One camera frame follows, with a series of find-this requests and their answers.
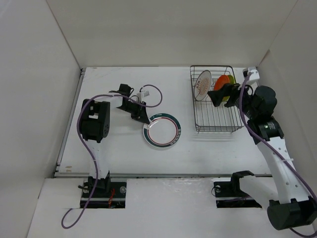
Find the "white plate orange sunburst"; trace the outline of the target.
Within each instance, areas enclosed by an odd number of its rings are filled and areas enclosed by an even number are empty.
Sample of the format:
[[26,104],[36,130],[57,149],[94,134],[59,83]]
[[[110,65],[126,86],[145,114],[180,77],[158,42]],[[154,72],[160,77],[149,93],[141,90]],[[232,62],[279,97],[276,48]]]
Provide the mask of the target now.
[[210,90],[212,82],[211,72],[204,70],[197,78],[194,86],[194,99],[202,101]]

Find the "lime green plate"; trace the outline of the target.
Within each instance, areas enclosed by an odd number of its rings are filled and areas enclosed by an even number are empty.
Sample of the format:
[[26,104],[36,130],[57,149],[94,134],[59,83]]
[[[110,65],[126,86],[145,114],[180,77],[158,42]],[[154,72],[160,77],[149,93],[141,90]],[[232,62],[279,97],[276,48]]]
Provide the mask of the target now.
[[[236,83],[236,80],[235,80],[234,76],[228,75],[228,78],[229,78],[229,83],[230,83],[230,84],[235,84],[235,83]],[[229,96],[226,96],[226,97],[224,98],[224,101],[228,101],[229,98],[230,98]]]

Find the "white plate green red rim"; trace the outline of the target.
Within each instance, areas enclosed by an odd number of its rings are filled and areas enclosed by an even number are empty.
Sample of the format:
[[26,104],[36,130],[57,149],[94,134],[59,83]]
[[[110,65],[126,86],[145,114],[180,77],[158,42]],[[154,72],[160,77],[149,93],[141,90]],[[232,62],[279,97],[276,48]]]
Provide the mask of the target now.
[[142,135],[145,141],[158,149],[167,149],[178,142],[181,136],[181,124],[176,117],[167,113],[155,114],[144,124]]

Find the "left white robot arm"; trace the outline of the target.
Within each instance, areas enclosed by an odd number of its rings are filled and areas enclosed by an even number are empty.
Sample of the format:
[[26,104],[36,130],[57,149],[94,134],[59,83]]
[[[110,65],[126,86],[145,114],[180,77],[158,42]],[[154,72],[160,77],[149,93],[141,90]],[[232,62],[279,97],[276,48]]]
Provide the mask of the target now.
[[76,129],[79,139],[92,158],[92,167],[95,169],[90,173],[83,187],[91,194],[95,192],[98,196],[104,197],[111,189],[108,165],[98,152],[99,145],[110,131],[110,112],[119,109],[130,114],[134,121],[150,124],[146,111],[150,106],[143,100],[149,92],[141,88],[136,95],[133,95],[133,91],[134,89],[129,85],[121,84],[117,91],[93,96],[82,103]]

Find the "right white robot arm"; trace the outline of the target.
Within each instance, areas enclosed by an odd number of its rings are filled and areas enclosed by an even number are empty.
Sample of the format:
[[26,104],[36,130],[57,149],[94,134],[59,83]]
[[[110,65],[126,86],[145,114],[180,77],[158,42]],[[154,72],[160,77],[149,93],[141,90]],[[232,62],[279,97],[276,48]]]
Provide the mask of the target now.
[[253,198],[267,212],[276,230],[311,225],[317,218],[317,198],[296,172],[288,155],[283,131],[272,116],[277,104],[276,93],[267,86],[259,86],[251,93],[250,86],[226,83],[219,90],[208,92],[213,105],[236,106],[246,123],[255,145],[269,167],[277,192],[262,184],[250,171],[232,174],[229,181],[214,182],[216,197]]

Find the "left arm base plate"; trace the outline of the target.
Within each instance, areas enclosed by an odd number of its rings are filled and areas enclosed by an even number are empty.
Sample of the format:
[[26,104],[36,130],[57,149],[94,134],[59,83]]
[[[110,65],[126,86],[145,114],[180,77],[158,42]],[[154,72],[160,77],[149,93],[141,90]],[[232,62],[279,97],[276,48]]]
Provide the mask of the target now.
[[97,209],[123,209],[125,208],[127,182],[111,182],[110,190],[104,191],[96,188],[87,208]]

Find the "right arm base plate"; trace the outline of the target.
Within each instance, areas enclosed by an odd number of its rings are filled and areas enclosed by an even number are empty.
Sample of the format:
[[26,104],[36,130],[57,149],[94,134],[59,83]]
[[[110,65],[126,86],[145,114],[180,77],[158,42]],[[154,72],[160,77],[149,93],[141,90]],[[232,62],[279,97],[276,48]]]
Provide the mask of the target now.
[[236,189],[231,180],[215,179],[211,193],[217,208],[262,208],[251,196]]

